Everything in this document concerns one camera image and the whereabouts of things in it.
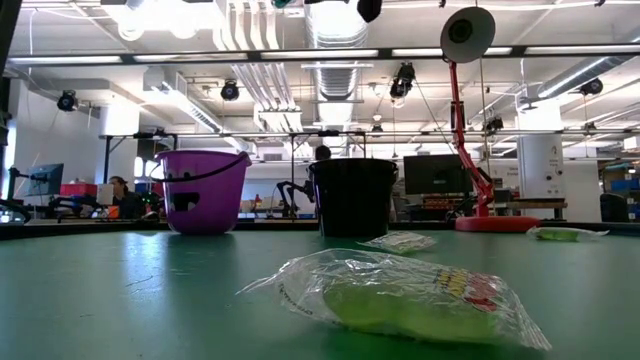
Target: fluorescent light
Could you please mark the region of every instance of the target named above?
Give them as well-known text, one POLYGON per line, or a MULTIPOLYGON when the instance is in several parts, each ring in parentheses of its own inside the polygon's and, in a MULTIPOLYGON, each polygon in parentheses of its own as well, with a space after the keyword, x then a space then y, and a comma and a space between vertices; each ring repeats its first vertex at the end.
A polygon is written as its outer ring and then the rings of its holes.
POLYGON ((133 59, 139 62, 230 61, 247 60, 247 58, 247 53, 157 54, 133 56, 133 59))
POLYGON ((611 53, 611 52, 636 52, 640 51, 638 45, 569 45, 569 46, 532 46, 525 50, 527 55, 550 55, 571 53, 611 53))
MULTIPOLYGON (((491 47, 485 52, 485 55, 509 55, 512 48, 510 47, 491 47)), ((440 48, 415 48, 415 49, 393 49, 392 57, 411 57, 411 56, 442 56, 440 48)))
POLYGON ((265 60, 279 59, 341 59, 341 58, 373 58, 378 56, 378 50, 349 49, 349 50, 296 50, 296 51, 268 51, 260 56, 265 60))
POLYGON ((393 57, 405 56, 442 56, 440 48, 423 48, 423 49, 393 49, 391 50, 393 57))
POLYGON ((510 47, 491 47, 485 52, 485 55, 509 55, 512 48, 510 47))
POLYGON ((227 135, 232 137, 258 137, 258 138, 269 138, 269 137, 289 137, 289 134, 285 133, 227 133, 227 135))
POLYGON ((24 56, 11 57, 14 65, 72 65, 72 64, 117 64, 120 56, 24 56))
POLYGON ((322 63, 322 64, 302 64, 300 65, 301 69, 305 70, 313 70, 313 69, 362 69, 362 68, 372 68, 373 64, 336 64, 336 63, 322 63))

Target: black strap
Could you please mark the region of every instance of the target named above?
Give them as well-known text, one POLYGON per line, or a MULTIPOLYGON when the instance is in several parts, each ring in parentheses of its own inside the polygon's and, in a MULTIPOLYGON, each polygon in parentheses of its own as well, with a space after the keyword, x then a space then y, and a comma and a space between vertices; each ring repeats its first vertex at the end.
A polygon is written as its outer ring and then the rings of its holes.
POLYGON ((249 157, 249 154, 247 154, 246 152, 243 151, 240 154, 238 154, 238 158, 237 159, 233 160, 232 162, 228 163, 227 165, 225 165, 225 166, 223 166, 221 168, 215 169, 213 171, 209 171, 208 173, 195 175, 195 176, 189 176, 189 177, 182 177, 182 178, 174 178, 174 177, 167 178, 167 179, 151 178, 151 180, 153 180, 155 182, 159 182, 159 183, 176 183, 176 182, 188 182, 188 181, 201 180, 201 179, 204 179, 204 178, 208 178, 209 176, 214 176, 214 175, 218 175, 218 174, 220 174, 222 172, 225 172, 225 171, 231 169, 232 167, 238 165, 240 162, 244 161, 248 157, 249 157))

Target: black bucket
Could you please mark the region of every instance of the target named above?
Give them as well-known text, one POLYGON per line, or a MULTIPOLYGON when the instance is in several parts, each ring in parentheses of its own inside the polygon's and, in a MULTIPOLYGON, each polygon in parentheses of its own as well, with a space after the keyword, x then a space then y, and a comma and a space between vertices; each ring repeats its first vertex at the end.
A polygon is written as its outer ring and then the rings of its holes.
POLYGON ((387 233, 398 166, 378 159, 335 159, 309 166, 323 236, 387 233))

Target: green table surface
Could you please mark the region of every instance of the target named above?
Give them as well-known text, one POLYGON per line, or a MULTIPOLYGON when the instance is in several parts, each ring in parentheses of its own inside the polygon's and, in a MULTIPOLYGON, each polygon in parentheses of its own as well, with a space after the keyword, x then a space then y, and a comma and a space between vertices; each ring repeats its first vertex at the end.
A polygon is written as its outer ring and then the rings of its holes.
POLYGON ((290 258, 365 249, 353 241, 110 233, 0 243, 0 359, 640 358, 640 239, 422 233, 440 242, 413 257, 501 276, 553 350, 356 333, 288 312, 275 291, 235 295, 290 258))

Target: plastic bag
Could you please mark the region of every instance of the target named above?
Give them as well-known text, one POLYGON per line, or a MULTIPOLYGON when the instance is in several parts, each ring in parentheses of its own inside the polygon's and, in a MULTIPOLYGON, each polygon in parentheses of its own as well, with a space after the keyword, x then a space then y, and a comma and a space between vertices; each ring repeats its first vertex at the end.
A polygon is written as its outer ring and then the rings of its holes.
POLYGON ((589 231, 574 228, 534 227, 527 231, 527 235, 536 240, 579 242, 595 240, 607 235, 609 231, 589 231))
POLYGON ((332 249, 292 259, 240 293, 264 286, 291 311, 353 330, 551 349, 502 279, 464 269, 332 249))
POLYGON ((420 234, 406 231, 398 231, 358 244, 402 255, 424 250, 435 245, 436 241, 428 236, 422 236, 420 234))

